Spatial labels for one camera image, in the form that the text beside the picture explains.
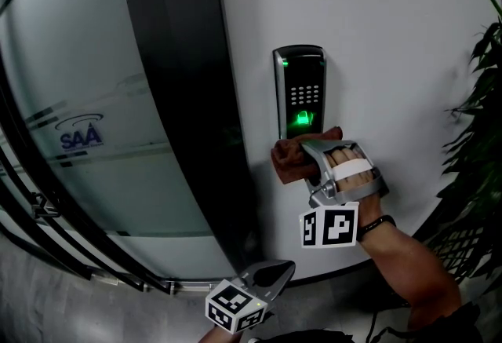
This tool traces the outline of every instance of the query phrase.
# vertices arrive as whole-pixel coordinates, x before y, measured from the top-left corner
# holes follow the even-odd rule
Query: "white wall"
[[[294,260],[295,278],[360,262],[359,247],[302,250],[303,181],[281,185],[269,159],[278,139],[271,51],[311,43],[329,55],[325,130],[341,126],[382,169],[384,209],[415,232],[434,209],[444,155],[457,132],[445,109],[471,80],[467,60],[488,0],[224,0],[249,165],[262,195],[270,256]]]

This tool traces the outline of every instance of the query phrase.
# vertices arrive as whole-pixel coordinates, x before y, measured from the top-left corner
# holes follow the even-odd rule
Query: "white strap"
[[[366,159],[352,159],[333,167],[331,170],[335,176],[335,181],[338,181],[371,169],[372,167]]]

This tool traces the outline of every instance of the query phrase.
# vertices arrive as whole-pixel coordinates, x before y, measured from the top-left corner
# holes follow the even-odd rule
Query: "black door frame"
[[[127,0],[162,125],[237,273],[263,260],[221,0]]]

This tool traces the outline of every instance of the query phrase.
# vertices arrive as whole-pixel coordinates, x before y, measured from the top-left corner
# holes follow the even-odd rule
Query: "human arm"
[[[211,329],[199,343],[239,343],[242,333],[231,334],[221,327]]]
[[[328,155],[331,166],[360,157],[350,149],[335,150]],[[365,184],[373,179],[370,171],[355,174],[337,182],[341,191]],[[360,201],[359,227],[383,215],[380,197],[371,195]],[[384,222],[361,241],[362,248],[374,260],[382,276],[394,291],[411,306],[409,329],[418,330],[440,316],[449,316],[460,306],[460,291],[441,261],[425,246]]]

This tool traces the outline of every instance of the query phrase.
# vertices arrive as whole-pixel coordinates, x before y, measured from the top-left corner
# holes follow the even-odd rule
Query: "gray floor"
[[[369,266],[288,289],[276,303],[276,315],[246,332],[246,339],[328,328],[364,342],[372,314],[362,311],[360,298],[355,297],[374,275]],[[81,280],[46,265],[1,235],[0,294],[0,341],[8,343],[184,343],[198,341],[213,326],[204,317],[203,296],[168,297]],[[493,295],[486,304],[492,315],[483,319],[483,327],[492,328],[490,336],[496,333],[492,325],[502,324],[500,312],[493,311],[501,297]],[[385,326],[404,330],[408,314],[407,309],[381,312],[376,330]]]

